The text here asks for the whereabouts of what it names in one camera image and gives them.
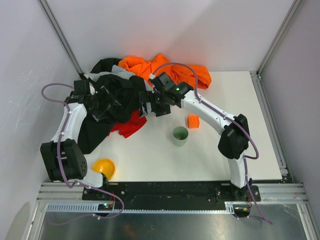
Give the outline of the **black cloth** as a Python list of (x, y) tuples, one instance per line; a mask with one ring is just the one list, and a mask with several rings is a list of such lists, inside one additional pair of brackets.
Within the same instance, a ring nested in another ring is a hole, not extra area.
[[(112, 66), (118, 66), (119, 62), (119, 58), (102, 59), (92, 68), (91, 73), (111, 72)], [(96, 89), (105, 86), (115, 94), (120, 106), (112, 107), (109, 118), (99, 122), (87, 113), (77, 140), (80, 150), (85, 155), (90, 154), (107, 137), (116, 123), (126, 123), (134, 111), (140, 110), (139, 93), (149, 88), (145, 80), (136, 75), (123, 79), (109, 74), (101, 76), (96, 82), (91, 81)]]

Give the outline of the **grey sweatshirt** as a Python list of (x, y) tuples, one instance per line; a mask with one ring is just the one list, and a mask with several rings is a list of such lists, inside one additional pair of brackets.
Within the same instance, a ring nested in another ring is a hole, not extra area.
[(92, 80), (96, 82), (101, 76), (105, 76), (105, 75), (114, 75), (126, 80), (129, 80), (130, 77), (135, 76), (133, 72), (127, 71), (124, 68), (119, 67), (117, 65), (113, 65), (111, 68), (111, 72), (109, 71), (101, 71), (99, 73), (90, 72), (90, 73), (84, 74), (84, 77), (88, 80)]

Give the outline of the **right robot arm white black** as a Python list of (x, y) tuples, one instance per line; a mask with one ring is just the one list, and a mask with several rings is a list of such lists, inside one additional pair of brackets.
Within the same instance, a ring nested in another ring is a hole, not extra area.
[(220, 136), (219, 152), (228, 160), (230, 182), (242, 189), (248, 181), (248, 169), (244, 163), (245, 152), (249, 147), (249, 126), (247, 118), (229, 114), (214, 104), (207, 102), (197, 89), (182, 81), (178, 84), (166, 73), (158, 76), (150, 74), (153, 90), (139, 93), (140, 115), (154, 113), (156, 117), (171, 113), (171, 107), (189, 111), (209, 124)]

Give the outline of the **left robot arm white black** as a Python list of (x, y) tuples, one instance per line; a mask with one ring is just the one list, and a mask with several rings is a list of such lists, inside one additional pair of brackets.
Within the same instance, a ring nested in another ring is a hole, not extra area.
[(49, 142), (42, 143), (40, 153), (51, 181), (88, 188), (109, 184), (105, 173), (92, 170), (85, 156), (90, 154), (111, 132), (115, 122), (105, 119), (107, 92), (97, 91), (89, 80), (76, 80), (64, 101), (63, 117)]

